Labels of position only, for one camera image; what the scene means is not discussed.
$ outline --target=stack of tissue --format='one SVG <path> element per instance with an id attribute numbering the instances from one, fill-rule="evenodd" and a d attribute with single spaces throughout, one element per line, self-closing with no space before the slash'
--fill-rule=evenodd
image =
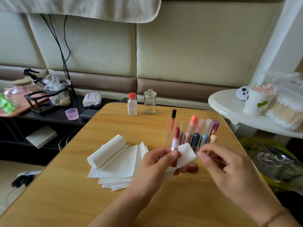
<path id="1" fill-rule="evenodd" d="M 126 188 L 136 175 L 147 152 L 148 149 L 143 142 L 140 145 L 129 146 L 121 135 L 117 135 L 87 158 L 92 167 L 88 178 L 99 178 L 98 184 L 102 184 L 102 188 L 111 188 L 112 191 Z M 182 157 L 178 159 L 177 167 L 170 166 L 166 170 L 165 181 L 173 176 L 177 168 L 196 158 L 188 143 L 179 146 L 179 152 L 182 153 Z"/>

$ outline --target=tile floor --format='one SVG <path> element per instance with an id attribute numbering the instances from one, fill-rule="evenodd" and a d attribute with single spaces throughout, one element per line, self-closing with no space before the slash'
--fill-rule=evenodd
<path id="1" fill-rule="evenodd" d="M 23 163 L 15 163 L 9 161 L 0 160 L 0 216 L 6 210 L 6 196 L 12 189 L 11 183 L 17 178 L 17 174 L 27 171 L 43 170 L 42 166 L 35 166 Z M 9 204 L 11 204 L 25 189 L 25 186 L 21 186 L 15 189 L 8 198 Z"/>

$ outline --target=person's left hand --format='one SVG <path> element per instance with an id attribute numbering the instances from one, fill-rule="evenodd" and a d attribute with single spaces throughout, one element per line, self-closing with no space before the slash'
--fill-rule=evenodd
<path id="1" fill-rule="evenodd" d="M 168 147 L 160 147 L 146 153 L 140 164 L 138 173 L 134 176 L 125 192 L 142 199 L 145 208 L 159 190 L 166 169 L 181 156 L 180 152 L 171 151 Z M 185 172 L 185 168 L 181 167 L 175 171 L 174 175 Z"/>

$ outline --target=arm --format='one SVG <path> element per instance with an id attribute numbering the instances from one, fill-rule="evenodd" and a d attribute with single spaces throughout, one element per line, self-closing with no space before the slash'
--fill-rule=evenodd
<path id="1" fill-rule="evenodd" d="M 134 223 L 139 213 L 145 209 L 152 197 L 159 190 L 165 175 L 165 170 L 177 159 L 181 153 L 170 148 L 161 147 L 146 153 L 127 189 L 113 201 L 88 227 L 121 227 Z M 185 169 L 179 168 L 174 175 Z"/>
<path id="2" fill-rule="evenodd" d="M 197 155 L 219 190 L 247 212 L 259 226 L 269 221 L 268 227 L 300 227 L 263 186 L 248 156 L 214 143 L 203 145 Z M 226 165 L 213 158 L 224 161 Z"/>

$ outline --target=glass jar lid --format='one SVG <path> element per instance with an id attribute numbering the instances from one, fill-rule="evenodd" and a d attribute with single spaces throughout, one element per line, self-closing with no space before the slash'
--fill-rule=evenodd
<path id="1" fill-rule="evenodd" d="M 148 91 L 145 91 L 145 92 L 144 92 L 144 96 L 145 96 L 146 98 L 154 98 L 154 97 L 157 96 L 157 93 L 154 92 L 152 89 L 149 89 Z"/>

